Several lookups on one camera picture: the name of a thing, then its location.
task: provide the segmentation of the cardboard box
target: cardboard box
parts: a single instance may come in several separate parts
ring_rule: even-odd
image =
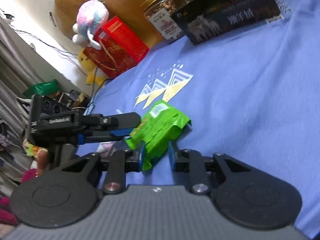
[[[172,19],[198,44],[279,14],[275,0],[187,0]]]
[[[135,67],[149,51],[118,16],[109,20],[96,33],[94,39],[100,43],[102,49],[86,47],[84,54],[111,79]]]

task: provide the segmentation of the white logo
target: white logo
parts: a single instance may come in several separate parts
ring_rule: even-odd
[[[70,117],[65,117],[65,118],[58,118],[58,119],[53,119],[53,120],[49,120],[49,123],[57,123],[57,122],[69,122],[70,121]]]
[[[155,187],[155,188],[153,188],[152,190],[153,190],[154,192],[158,193],[158,192],[162,191],[162,188],[160,188],[160,187]]]
[[[183,72],[177,68],[174,68],[171,73],[169,83],[166,84],[159,80],[158,78],[154,81],[152,88],[146,84],[142,89],[140,95],[136,97],[137,101],[134,105],[134,108],[140,102],[147,100],[144,107],[145,109],[149,106],[154,99],[164,92],[162,100],[168,102],[173,98],[188,82],[191,80],[193,75]]]

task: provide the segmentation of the ribbed gray surface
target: ribbed gray surface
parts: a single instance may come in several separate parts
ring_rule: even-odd
[[[86,219],[65,228],[19,226],[5,240],[302,240],[293,227],[274,231],[241,228],[222,217],[209,198],[183,186],[130,186],[104,197]]]

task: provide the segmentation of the stuffed animal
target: stuffed animal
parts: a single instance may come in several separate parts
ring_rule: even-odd
[[[85,2],[79,9],[77,23],[72,27],[77,33],[72,37],[72,41],[80,46],[89,41],[89,47],[101,49],[101,45],[93,39],[93,36],[108,18],[109,11],[99,0]]]
[[[83,50],[79,52],[77,58],[81,66],[88,72],[87,85],[92,85],[93,80],[95,80],[100,86],[108,78],[108,76],[99,68],[97,69],[96,77],[94,78],[97,66],[83,53]]]

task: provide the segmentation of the red gift box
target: red gift box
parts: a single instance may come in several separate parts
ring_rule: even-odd
[[[84,54],[111,79],[135,67],[149,51],[118,16],[101,27],[94,40],[100,43],[102,49],[86,47]]]

